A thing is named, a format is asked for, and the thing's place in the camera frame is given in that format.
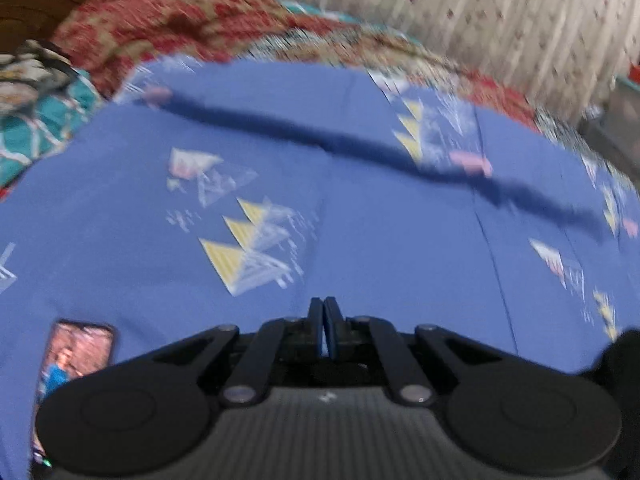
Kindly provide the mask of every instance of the black device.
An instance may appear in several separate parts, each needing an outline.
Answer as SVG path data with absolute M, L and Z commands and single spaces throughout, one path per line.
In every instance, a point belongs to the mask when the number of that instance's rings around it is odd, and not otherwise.
M 604 480 L 621 426 L 593 381 L 334 298 L 61 386 L 36 418 L 52 480 Z

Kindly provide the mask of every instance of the smartphone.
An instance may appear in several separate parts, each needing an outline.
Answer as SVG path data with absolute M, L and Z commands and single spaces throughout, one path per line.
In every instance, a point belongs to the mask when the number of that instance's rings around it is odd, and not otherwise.
M 31 425 L 31 477 L 34 480 L 46 478 L 51 468 L 34 426 L 40 404 L 63 384 L 105 368 L 113 353 L 114 340 L 115 330 L 110 325 L 66 319 L 53 324 L 38 374 Z

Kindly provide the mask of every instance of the blue bedsheet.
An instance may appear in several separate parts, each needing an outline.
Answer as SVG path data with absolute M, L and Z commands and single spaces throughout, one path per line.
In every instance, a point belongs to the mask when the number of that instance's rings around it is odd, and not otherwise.
M 122 361 L 336 296 L 567 372 L 640 322 L 638 197 L 488 110 L 244 61 L 153 63 L 118 101 L 0 206 L 4 480 L 59 317 L 115 326 Z

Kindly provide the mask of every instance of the pink patch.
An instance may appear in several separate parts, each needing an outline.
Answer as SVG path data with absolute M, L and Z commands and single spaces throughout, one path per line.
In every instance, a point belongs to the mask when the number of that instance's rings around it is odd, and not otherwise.
M 484 157 L 471 152 L 449 152 L 449 159 L 468 174 L 484 174 L 491 176 L 494 172 L 491 163 Z
M 149 86 L 142 94 L 146 104 L 151 107 L 159 107 L 167 104 L 173 96 L 171 89 L 163 86 Z
M 171 171 L 173 176 L 177 178 L 183 178 L 185 180 L 191 180 L 194 176 L 196 176 L 196 172 L 193 168 L 190 168 L 183 162 L 179 163 L 173 171 Z
M 638 238 L 638 224 L 636 222 L 629 218 L 624 218 L 622 225 L 625 227 L 626 234 L 628 234 L 630 238 Z

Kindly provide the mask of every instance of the patterned curtain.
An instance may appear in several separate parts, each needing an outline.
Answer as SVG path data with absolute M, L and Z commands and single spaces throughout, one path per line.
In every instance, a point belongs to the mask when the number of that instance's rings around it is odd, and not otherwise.
M 640 0 L 299 1 L 397 28 L 573 122 L 640 52 Z

